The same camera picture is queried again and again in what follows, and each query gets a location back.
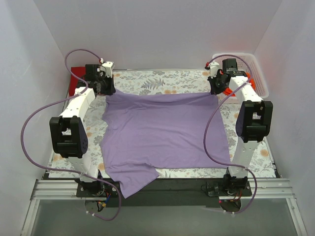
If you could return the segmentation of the purple t shirt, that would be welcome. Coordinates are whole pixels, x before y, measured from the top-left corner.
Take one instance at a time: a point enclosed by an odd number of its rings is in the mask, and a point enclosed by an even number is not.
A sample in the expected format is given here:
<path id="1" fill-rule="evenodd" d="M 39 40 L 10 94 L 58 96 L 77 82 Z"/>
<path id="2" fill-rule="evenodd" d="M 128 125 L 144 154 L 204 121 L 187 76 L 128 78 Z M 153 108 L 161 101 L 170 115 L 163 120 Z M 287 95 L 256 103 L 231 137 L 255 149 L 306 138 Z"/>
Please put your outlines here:
<path id="1" fill-rule="evenodd" d="M 209 93 L 106 97 L 100 144 L 106 173 L 126 198 L 158 169 L 221 168 L 230 162 L 218 98 Z"/>

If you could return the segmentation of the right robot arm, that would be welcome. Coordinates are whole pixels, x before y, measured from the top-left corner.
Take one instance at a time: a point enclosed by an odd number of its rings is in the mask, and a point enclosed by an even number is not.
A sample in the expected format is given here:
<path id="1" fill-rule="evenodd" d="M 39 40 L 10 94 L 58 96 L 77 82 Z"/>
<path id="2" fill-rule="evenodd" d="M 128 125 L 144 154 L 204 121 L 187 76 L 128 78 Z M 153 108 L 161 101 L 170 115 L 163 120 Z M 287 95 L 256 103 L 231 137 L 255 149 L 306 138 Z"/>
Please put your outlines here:
<path id="1" fill-rule="evenodd" d="M 211 94 L 218 95 L 230 89 L 241 104 L 235 125 L 237 147 L 222 180 L 223 191 L 231 196 L 248 188 L 248 167 L 254 150 L 270 132 L 273 112 L 272 102 L 263 100 L 254 91 L 250 83 L 251 73 L 238 68 L 238 59 L 238 56 L 226 55 L 222 64 L 212 59 L 205 66 L 210 71 Z"/>

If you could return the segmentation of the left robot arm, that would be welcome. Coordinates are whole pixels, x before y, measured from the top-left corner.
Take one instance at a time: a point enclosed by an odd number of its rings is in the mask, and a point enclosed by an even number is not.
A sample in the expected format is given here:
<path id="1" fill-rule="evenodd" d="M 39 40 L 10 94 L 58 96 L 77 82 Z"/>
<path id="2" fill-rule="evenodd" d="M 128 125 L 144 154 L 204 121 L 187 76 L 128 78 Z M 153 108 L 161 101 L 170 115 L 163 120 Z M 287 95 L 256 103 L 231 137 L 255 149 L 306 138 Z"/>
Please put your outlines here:
<path id="1" fill-rule="evenodd" d="M 81 79 L 88 83 L 88 89 L 85 90 L 85 83 L 78 81 L 73 94 L 76 97 L 70 100 L 59 117 L 53 117 L 49 122 L 54 152 L 73 165 L 79 172 L 79 182 L 89 183 L 88 191 L 95 197 L 104 193 L 105 185 L 93 179 L 101 178 L 101 173 L 86 155 L 89 143 L 83 118 L 98 94 L 113 95 L 116 92 L 113 69 L 111 61 L 85 65 L 85 75 Z"/>

